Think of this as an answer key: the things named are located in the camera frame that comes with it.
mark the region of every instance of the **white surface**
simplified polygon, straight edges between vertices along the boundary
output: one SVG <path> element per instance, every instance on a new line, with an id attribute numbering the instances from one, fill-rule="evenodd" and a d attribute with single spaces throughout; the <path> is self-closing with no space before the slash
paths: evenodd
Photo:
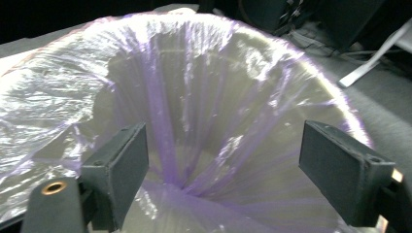
<path id="1" fill-rule="evenodd" d="M 22 59 L 35 52 L 36 50 L 29 50 L 22 53 L 18 53 L 11 56 L 0 58 L 0 77 L 3 76 L 8 70 L 19 64 Z"/>

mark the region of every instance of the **purple plastic bag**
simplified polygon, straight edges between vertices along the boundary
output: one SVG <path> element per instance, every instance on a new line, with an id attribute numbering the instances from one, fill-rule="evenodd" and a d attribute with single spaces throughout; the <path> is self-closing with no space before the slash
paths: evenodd
<path id="1" fill-rule="evenodd" d="M 223 17 L 108 17 L 6 79 L 1 220 L 24 211 L 34 186 L 78 175 L 118 130 L 145 121 L 151 168 L 123 231 L 350 231 L 297 167 L 303 123 L 370 142 L 340 90 L 286 41 Z"/>

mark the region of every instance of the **clear plastic bag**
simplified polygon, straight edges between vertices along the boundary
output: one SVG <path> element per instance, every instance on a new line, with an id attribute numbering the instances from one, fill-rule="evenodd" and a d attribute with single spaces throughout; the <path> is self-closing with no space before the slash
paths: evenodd
<path id="1" fill-rule="evenodd" d="M 3 76 L 0 102 L 1 220 L 144 121 L 151 167 L 122 231 L 334 232 L 344 223 L 297 166 L 304 120 L 370 145 L 302 51 L 207 15 L 98 19 Z"/>

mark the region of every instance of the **plastic liner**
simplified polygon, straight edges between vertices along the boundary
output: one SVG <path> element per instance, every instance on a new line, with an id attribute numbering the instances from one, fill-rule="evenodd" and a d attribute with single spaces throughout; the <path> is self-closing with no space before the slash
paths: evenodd
<path id="1" fill-rule="evenodd" d="M 0 79 L 0 217 L 145 121 L 151 168 L 124 232 L 349 230 L 298 169 L 305 119 L 370 145 L 288 42 L 207 15 L 98 19 Z"/>

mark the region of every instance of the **black bracket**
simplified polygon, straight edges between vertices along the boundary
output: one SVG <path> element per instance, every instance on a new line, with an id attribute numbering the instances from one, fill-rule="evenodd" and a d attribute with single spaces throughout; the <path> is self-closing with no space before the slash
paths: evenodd
<path id="1" fill-rule="evenodd" d="M 306 121 L 299 167 L 347 224 L 374 227 L 381 215 L 412 232 L 410 178 L 393 179 L 394 162 L 339 129 Z"/>

